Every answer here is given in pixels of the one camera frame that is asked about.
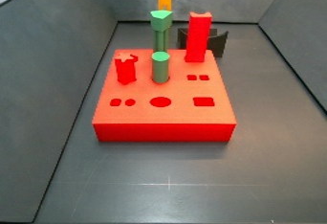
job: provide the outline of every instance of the rectangular hole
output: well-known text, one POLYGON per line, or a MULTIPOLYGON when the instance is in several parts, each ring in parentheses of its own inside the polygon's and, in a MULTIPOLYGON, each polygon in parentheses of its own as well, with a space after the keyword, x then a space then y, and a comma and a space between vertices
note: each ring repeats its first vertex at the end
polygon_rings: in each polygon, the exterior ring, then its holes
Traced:
POLYGON ((187 75, 188 80, 197 80, 197 75, 187 75))
POLYGON ((195 106, 215 106, 215 101, 213 98, 198 97, 194 98, 195 106))

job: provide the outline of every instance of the green cap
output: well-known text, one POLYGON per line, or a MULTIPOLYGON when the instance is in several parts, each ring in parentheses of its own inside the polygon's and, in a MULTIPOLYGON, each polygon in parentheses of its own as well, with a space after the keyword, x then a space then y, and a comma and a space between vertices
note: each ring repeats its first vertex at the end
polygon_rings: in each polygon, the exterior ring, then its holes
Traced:
POLYGON ((155 31, 163 32, 172 23, 172 11, 151 11, 151 26, 155 31))

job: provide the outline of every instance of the square hole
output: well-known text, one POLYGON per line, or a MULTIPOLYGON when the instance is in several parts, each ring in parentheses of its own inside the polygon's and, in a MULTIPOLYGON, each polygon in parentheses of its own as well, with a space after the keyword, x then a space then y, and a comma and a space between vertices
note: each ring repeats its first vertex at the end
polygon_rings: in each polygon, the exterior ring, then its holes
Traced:
POLYGON ((199 79, 207 81, 207 80, 210 80, 210 77, 207 75, 199 75, 199 79))
POLYGON ((197 75, 187 75, 188 80, 197 80, 197 75))

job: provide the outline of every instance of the green cylinder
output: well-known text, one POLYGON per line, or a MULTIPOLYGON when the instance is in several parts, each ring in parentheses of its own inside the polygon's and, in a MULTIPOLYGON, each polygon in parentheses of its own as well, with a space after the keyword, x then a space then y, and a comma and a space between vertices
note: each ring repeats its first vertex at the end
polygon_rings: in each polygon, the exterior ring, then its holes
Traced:
POLYGON ((155 52, 152 54, 152 80, 158 83, 168 81, 168 59, 167 52, 155 52))
POLYGON ((164 52, 164 32, 155 31, 155 49, 154 52, 164 52))

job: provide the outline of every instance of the red peg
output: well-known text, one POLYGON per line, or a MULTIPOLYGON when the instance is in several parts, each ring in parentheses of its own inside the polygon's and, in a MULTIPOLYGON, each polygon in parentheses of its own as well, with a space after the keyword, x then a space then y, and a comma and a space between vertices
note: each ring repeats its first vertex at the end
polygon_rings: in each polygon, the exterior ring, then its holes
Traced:
POLYGON ((118 81, 123 84, 136 81, 135 62, 138 62, 138 56, 130 53, 120 53, 115 57, 118 81))

